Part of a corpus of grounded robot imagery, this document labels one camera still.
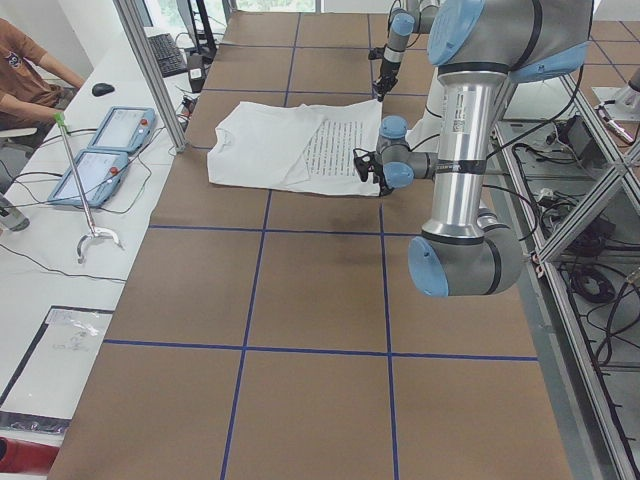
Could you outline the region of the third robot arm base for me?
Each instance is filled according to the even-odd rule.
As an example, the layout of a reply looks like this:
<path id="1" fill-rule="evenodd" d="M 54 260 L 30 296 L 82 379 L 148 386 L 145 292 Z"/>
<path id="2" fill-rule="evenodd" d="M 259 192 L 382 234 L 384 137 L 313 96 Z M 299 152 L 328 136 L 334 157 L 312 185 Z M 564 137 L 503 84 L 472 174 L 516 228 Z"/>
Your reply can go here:
<path id="1" fill-rule="evenodd" d="M 639 121 L 639 70 L 623 87 L 593 87 L 596 112 L 604 121 Z"/>

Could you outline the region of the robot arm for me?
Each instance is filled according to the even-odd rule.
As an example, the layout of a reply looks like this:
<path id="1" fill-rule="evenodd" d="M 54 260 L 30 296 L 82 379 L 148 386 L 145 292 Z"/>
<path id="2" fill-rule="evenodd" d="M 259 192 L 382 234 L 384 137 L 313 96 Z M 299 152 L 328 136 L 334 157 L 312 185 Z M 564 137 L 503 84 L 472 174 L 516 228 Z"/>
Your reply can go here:
<path id="1" fill-rule="evenodd" d="M 404 119 L 385 118 L 361 174 L 383 193 L 433 180 L 430 217 L 408 251 L 421 293 L 491 295 L 519 278 L 520 243 L 481 199 L 490 134 L 507 105 L 499 92 L 581 67 L 593 9 L 589 1 L 404 1 L 391 12 L 375 93 L 383 98 L 395 86 L 409 37 L 424 33 L 442 123 L 436 151 L 414 152 Z"/>
<path id="2" fill-rule="evenodd" d="M 378 78 L 372 83 L 378 102 L 397 84 L 397 75 L 413 35 L 418 39 L 429 34 L 442 1 L 393 1 L 387 21 L 387 41 L 383 47 L 370 50 L 370 61 L 380 60 Z"/>

